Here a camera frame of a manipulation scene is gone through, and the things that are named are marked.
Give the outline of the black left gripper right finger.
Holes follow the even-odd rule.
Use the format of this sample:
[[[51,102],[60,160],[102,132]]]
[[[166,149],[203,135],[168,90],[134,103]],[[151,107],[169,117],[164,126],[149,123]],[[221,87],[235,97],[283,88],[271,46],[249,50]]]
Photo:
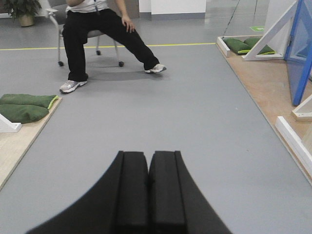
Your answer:
[[[229,234],[190,175],[179,151],[156,151],[149,169],[152,234]]]

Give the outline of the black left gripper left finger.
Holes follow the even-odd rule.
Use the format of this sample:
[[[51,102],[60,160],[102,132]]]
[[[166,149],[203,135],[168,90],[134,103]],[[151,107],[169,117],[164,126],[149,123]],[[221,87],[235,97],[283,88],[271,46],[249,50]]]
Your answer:
[[[144,153],[118,152],[95,185],[30,234],[145,234],[148,169]]]

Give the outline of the person's bare hand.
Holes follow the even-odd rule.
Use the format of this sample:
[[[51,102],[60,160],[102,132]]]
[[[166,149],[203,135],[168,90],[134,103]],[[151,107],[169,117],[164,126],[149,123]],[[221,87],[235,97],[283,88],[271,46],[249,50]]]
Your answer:
[[[135,25],[128,15],[122,15],[121,21],[124,27],[126,27],[126,32],[132,33],[135,31]]]

